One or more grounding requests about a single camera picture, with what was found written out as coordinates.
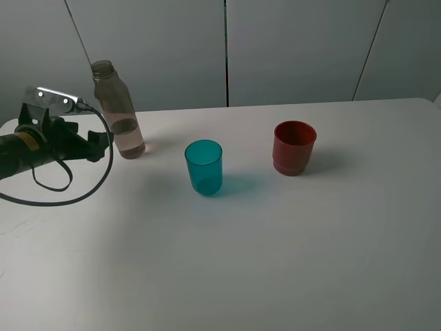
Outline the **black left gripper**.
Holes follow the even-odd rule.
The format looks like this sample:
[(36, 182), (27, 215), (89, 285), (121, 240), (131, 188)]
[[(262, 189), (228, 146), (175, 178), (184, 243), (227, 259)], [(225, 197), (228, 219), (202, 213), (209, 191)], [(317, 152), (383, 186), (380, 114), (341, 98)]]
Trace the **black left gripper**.
[(78, 135), (79, 125), (67, 122), (58, 116), (51, 116), (48, 108), (23, 103), (19, 115), (17, 132), (30, 135), (31, 149), (61, 160), (82, 160), (97, 162), (112, 147), (113, 134), (88, 131), (88, 140)]

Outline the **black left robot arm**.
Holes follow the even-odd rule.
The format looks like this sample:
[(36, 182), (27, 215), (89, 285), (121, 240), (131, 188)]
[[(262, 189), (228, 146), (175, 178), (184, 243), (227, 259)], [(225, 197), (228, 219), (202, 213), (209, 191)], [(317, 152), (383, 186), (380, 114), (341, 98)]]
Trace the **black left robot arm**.
[(1, 178), (55, 162), (70, 172), (66, 161), (100, 161), (113, 144), (113, 134), (89, 131), (79, 135), (79, 124), (51, 116), (47, 108), (23, 104), (18, 126), (11, 134), (1, 136)]

